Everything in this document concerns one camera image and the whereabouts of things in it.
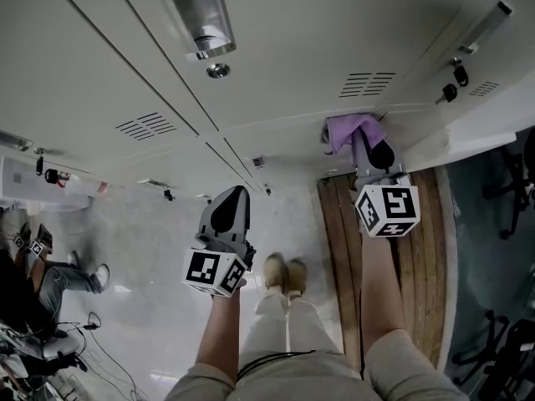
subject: sneaker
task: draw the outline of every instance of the sneaker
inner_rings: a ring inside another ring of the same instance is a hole
[[[264,262],[264,281],[266,288],[281,287],[284,292],[287,279],[286,264],[284,257],[279,252],[271,254]]]
[[[307,289],[307,265],[298,258],[288,263],[288,295],[299,296]]]
[[[105,264],[101,264],[92,276],[94,276],[97,281],[99,281],[100,292],[102,292],[110,281],[110,268],[107,267]]]
[[[76,251],[71,251],[69,254],[67,254],[67,263],[76,267],[77,269],[80,269],[80,260]]]

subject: black chair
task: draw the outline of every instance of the black chair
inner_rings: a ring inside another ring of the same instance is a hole
[[[485,367],[488,377],[479,390],[480,400],[492,401],[501,395],[505,395],[506,399],[516,399],[519,383],[529,374],[521,373],[521,370],[534,343],[535,322],[521,319],[511,327],[494,365]]]
[[[508,239],[517,229],[518,216],[520,211],[524,211],[529,206],[529,196],[526,187],[535,183],[535,129],[529,131],[526,144],[524,145],[524,156],[522,154],[511,155],[505,146],[500,147],[505,165],[511,173],[512,182],[505,187],[494,189],[490,186],[483,188],[483,197],[492,199],[500,195],[505,195],[510,191],[515,192],[514,205],[512,208],[512,222],[510,230],[500,231],[502,239]],[[524,179],[523,166],[527,168],[527,178]]]
[[[487,335],[487,344],[485,347],[476,355],[473,355],[469,358],[462,359],[461,353],[456,353],[451,358],[451,361],[455,365],[467,365],[471,363],[476,363],[474,367],[468,372],[468,374],[464,378],[454,378],[453,383],[457,386],[462,386],[465,384],[470,378],[476,374],[477,370],[479,370],[481,367],[486,365],[490,361],[494,361],[497,356],[497,346],[500,340],[503,337],[503,334],[507,330],[507,327],[509,326],[509,320],[506,317],[494,317],[493,311],[487,311],[485,313],[485,318],[489,320],[489,326],[488,326],[488,335]],[[494,337],[494,333],[496,332],[496,321],[503,324],[502,329],[498,333],[497,337]]]

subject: jeans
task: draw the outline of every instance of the jeans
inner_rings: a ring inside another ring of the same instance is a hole
[[[53,321],[58,322],[61,299],[65,290],[86,291],[98,294],[102,286],[95,275],[82,272],[68,263],[49,261],[39,291],[39,301],[53,314]]]

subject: wooden floor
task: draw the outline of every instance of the wooden floor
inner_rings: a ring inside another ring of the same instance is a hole
[[[403,297],[406,329],[436,366],[446,306],[446,245],[442,210],[433,170],[411,174],[418,186],[421,222],[407,236],[391,238]],[[339,300],[344,351],[360,367],[359,295],[362,251],[359,223],[349,197],[354,175],[321,180],[319,198],[329,239]]]

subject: tile floor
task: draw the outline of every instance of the tile floor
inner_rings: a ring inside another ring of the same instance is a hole
[[[96,312],[102,328],[94,335],[151,401],[163,399],[192,365],[211,307],[209,296],[180,283],[182,256],[205,204],[183,199],[170,203],[159,195],[121,190],[94,200],[87,210],[42,212],[30,220],[35,230],[42,222],[52,232],[52,260],[65,261],[67,253],[75,249],[88,272],[101,263],[109,265],[110,287],[100,295],[66,292],[61,320],[86,322],[89,312]],[[20,211],[7,213],[4,232],[12,235],[23,218]],[[308,298],[318,306],[327,331],[342,348],[329,248],[315,188],[295,188],[273,197],[252,196],[247,239],[257,255],[242,290],[241,340],[262,295],[263,259],[280,251],[288,259],[301,256],[307,262]],[[102,367],[121,380],[128,381],[128,377],[88,338],[84,360],[125,396],[91,371],[71,368],[65,377],[74,374],[88,399],[130,399],[132,386],[113,379]]]

